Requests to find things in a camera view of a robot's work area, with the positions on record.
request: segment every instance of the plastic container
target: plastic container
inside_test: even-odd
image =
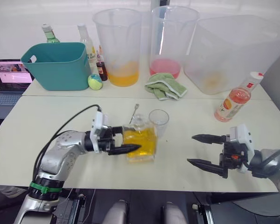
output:
[[[96,13],[92,19],[110,82],[116,86],[133,85],[139,77],[141,13],[116,8]]]
[[[32,56],[36,61],[29,63]],[[31,47],[21,61],[46,90],[88,88],[87,78],[91,71],[82,43],[40,43]]]
[[[161,6],[152,10],[150,74],[168,72],[177,78],[199,13],[191,8]]]
[[[154,125],[143,115],[135,114],[132,123],[123,126],[123,143],[141,147],[126,155],[128,161],[151,161],[154,159],[157,136]]]
[[[197,22],[185,74],[205,94],[239,86],[250,71],[265,73],[280,56],[280,26],[253,15]]]

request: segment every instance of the white wall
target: white wall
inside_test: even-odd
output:
[[[0,0],[0,59],[20,58],[31,46],[45,42],[43,23],[51,24],[62,42],[79,41],[76,25],[85,23],[96,46],[92,16],[101,10],[126,7],[143,12],[141,51],[148,52],[151,2],[159,0]],[[255,14],[280,24],[280,0],[171,0],[192,7],[202,18],[222,14]]]

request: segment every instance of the floor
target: floor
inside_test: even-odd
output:
[[[130,224],[161,224],[161,207],[165,202],[171,201],[178,205],[184,213],[189,224],[203,224],[203,219],[196,211],[192,210],[192,204],[198,203],[201,194],[197,197],[193,192],[179,191],[155,191],[155,190],[106,190],[97,189],[89,210],[92,189],[80,189],[79,194],[86,196],[86,206],[80,211],[79,222],[82,224],[101,224],[106,213],[119,199],[124,199],[129,204]],[[0,224],[12,224],[24,195],[15,199],[7,199],[0,193],[0,207],[8,205],[8,208],[0,209]],[[67,224],[72,206],[71,200],[62,202],[61,199],[55,215],[57,224]],[[248,212],[232,202],[211,205],[214,224],[280,224],[280,217],[264,217]]]

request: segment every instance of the laptop screen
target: laptop screen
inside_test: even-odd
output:
[[[25,91],[34,77],[19,59],[0,60],[0,91]]]

